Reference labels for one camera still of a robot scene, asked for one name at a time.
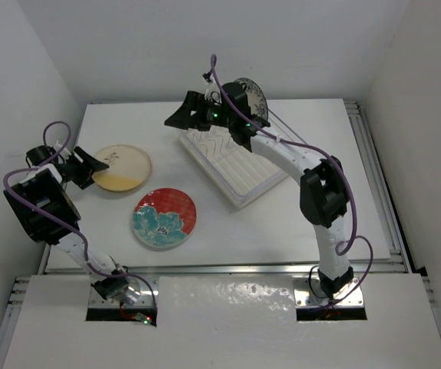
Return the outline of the black patterned plate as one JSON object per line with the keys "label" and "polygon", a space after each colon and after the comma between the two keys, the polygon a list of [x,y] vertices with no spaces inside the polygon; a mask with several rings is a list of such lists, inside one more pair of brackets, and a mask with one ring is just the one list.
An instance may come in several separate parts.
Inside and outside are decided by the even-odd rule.
{"label": "black patterned plate", "polygon": [[251,114],[267,121],[269,110],[267,107],[267,100],[260,86],[249,78],[238,78],[234,82],[241,85],[246,92]]}

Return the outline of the tan plate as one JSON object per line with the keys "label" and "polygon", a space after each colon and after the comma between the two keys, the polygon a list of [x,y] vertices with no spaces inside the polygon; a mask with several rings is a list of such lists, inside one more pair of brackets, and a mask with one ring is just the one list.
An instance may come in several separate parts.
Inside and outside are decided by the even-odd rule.
{"label": "tan plate", "polygon": [[92,179],[106,191],[126,192],[142,186],[151,176],[148,154],[133,145],[111,145],[98,150],[94,157],[108,165],[95,172]]}

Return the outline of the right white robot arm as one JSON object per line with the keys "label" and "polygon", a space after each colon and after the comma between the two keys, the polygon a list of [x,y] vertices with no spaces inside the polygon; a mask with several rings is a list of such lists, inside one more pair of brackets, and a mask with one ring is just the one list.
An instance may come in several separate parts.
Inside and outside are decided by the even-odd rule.
{"label": "right white robot arm", "polygon": [[320,289],[333,298],[353,279],[348,259],[337,253],[337,245],[344,240],[343,217],[349,201],[341,176],[329,159],[285,143],[267,119],[254,113],[242,85],[231,82],[223,89],[226,95],[215,100],[188,91],[165,125],[197,131],[226,128],[236,144],[266,158],[295,180],[300,187],[300,210],[316,234]]}

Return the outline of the cream drip tray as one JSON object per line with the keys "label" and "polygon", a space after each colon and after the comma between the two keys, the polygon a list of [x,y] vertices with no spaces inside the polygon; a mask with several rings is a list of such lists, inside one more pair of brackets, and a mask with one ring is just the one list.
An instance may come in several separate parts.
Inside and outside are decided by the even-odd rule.
{"label": "cream drip tray", "polygon": [[287,177],[284,171],[266,158],[245,148],[214,162],[188,149],[186,151],[236,208],[251,203]]}

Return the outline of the small green circuit board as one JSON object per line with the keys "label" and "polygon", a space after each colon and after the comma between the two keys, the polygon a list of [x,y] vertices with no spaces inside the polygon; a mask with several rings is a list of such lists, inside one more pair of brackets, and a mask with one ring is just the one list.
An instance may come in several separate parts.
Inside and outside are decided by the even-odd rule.
{"label": "small green circuit board", "polygon": [[127,308],[124,304],[119,305],[121,317],[125,321],[138,322],[144,325],[152,325],[152,318],[149,315],[143,314],[135,309]]}

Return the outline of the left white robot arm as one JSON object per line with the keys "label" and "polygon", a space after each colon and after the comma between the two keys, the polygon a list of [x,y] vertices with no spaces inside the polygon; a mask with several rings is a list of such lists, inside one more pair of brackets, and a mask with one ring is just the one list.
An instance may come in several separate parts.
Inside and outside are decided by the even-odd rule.
{"label": "left white robot arm", "polygon": [[5,177],[3,194],[26,234],[69,256],[101,298],[124,297],[130,282],[123,267],[111,256],[91,250],[78,226],[81,215],[64,190],[68,182],[86,189],[94,184],[93,174],[109,165],[79,147],[63,157],[48,145],[27,151],[25,160],[27,176],[14,185]]}

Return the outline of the red blue floral plate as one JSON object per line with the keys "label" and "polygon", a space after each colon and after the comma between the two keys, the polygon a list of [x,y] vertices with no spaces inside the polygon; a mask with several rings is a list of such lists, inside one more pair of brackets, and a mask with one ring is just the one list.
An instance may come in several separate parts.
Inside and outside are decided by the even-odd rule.
{"label": "red blue floral plate", "polygon": [[176,248],[189,238],[196,223],[194,201],[175,188],[147,193],[137,203],[131,218],[136,238],[155,250]]}

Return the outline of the aluminium mounting rail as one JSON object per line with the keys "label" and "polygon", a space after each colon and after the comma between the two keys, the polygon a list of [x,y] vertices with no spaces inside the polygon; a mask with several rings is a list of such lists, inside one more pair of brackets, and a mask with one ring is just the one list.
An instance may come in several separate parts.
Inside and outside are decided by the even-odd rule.
{"label": "aluminium mounting rail", "polygon": [[[337,309],[358,309],[364,307],[363,293],[361,288],[352,291],[362,279],[365,271],[370,273],[406,273],[408,267],[403,262],[402,255],[395,253],[391,255],[388,262],[377,261],[372,265],[367,263],[356,263],[352,265],[354,278],[339,292],[333,296],[340,299]],[[320,276],[316,265],[293,264],[293,265],[238,265],[238,266],[200,266],[200,267],[159,267],[140,268],[140,276],[148,280],[151,285],[147,287],[142,281],[134,278],[131,282],[131,301],[125,307],[129,311],[139,311],[142,314],[151,314],[153,311],[153,298],[158,296],[159,277],[169,275],[190,275],[208,274],[220,276],[259,274],[282,274],[290,275],[293,279],[293,293],[297,311],[308,311],[328,302],[326,295],[320,287]]]}

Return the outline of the white front cover panel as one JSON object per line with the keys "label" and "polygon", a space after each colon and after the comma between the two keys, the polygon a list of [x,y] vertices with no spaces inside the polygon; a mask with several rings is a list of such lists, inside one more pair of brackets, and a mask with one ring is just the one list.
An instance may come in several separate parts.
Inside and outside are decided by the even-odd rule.
{"label": "white front cover panel", "polygon": [[371,274],[363,321],[299,322],[284,276],[162,277],[155,327],[88,321],[79,276],[34,276],[6,368],[441,368],[416,274]]}

